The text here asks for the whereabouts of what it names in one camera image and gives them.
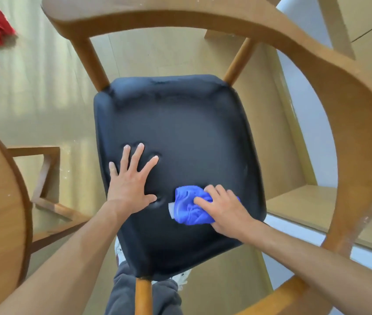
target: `wooden chair frame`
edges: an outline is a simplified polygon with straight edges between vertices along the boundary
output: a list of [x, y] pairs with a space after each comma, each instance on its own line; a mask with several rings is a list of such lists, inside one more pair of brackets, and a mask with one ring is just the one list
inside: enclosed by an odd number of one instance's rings
[[41, 147], [9, 147], [8, 152], [12, 157], [43, 155], [44, 160], [40, 170], [37, 186], [34, 190], [31, 202], [41, 208], [52, 211], [63, 218], [69, 219], [69, 222], [58, 225], [51, 230], [33, 234], [33, 240], [30, 246], [30, 253], [34, 253], [49, 244], [67, 236], [90, 220], [90, 217], [68, 208], [60, 203], [54, 203], [46, 199], [50, 187], [51, 175], [60, 158], [60, 148], [57, 146]]
[[[335, 140], [337, 199], [322, 247], [350, 256], [354, 241], [372, 218], [372, 78], [356, 62], [315, 41], [266, 0], [43, 0], [42, 8], [71, 41], [98, 91], [110, 84], [89, 40], [100, 34], [178, 26], [244, 36], [247, 39], [225, 75], [231, 85], [256, 42], [285, 53], [317, 93]], [[136, 314], [152, 314], [151, 291], [148, 279], [137, 279]], [[293, 276], [240, 314], [317, 315], [328, 314], [331, 307], [318, 291]]]

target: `forearm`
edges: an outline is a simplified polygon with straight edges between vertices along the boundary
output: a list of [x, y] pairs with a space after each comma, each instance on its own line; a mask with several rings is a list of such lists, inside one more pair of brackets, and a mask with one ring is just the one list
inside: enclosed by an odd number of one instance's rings
[[249, 231], [248, 241], [319, 290], [345, 314], [372, 315], [372, 270], [259, 221]]
[[106, 202], [1, 305], [0, 315], [82, 314], [103, 259], [127, 216]]

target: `shoe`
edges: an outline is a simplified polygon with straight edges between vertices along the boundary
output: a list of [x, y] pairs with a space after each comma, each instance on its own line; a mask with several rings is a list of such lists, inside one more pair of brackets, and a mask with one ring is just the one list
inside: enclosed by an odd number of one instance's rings
[[192, 271], [192, 269], [190, 270], [187, 270], [183, 273], [180, 273], [178, 275], [174, 275], [171, 279], [173, 281], [175, 281], [177, 283], [177, 285], [179, 286], [179, 289], [178, 291], [181, 291], [183, 290], [183, 285], [185, 285], [187, 283], [187, 277], [189, 276], [190, 272]]
[[117, 256], [117, 259], [119, 260], [120, 265], [122, 262], [126, 261], [125, 255], [123, 254], [122, 251], [122, 246], [120, 245], [119, 238], [116, 237], [115, 241], [115, 254]]

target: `chair seat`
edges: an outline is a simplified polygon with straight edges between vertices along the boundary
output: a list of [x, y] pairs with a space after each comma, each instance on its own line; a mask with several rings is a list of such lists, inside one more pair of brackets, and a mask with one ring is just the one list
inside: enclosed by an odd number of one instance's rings
[[154, 155], [145, 194], [157, 201], [131, 215], [118, 236], [136, 277], [165, 280], [239, 246], [209, 225], [174, 221], [168, 203], [184, 185], [221, 184], [263, 221], [266, 204], [250, 128], [237, 93], [213, 75], [131, 77], [113, 81], [94, 98], [101, 174], [106, 193], [108, 163], [119, 170], [123, 147], [145, 150], [138, 170]]

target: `gray pants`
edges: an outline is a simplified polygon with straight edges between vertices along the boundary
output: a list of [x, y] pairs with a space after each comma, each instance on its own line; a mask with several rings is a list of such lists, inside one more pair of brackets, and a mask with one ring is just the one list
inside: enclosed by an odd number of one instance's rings
[[[105, 315], [134, 315], [136, 278], [126, 261], [120, 263], [113, 283]], [[152, 285], [154, 315], [183, 315], [177, 290], [177, 283], [170, 278]]]

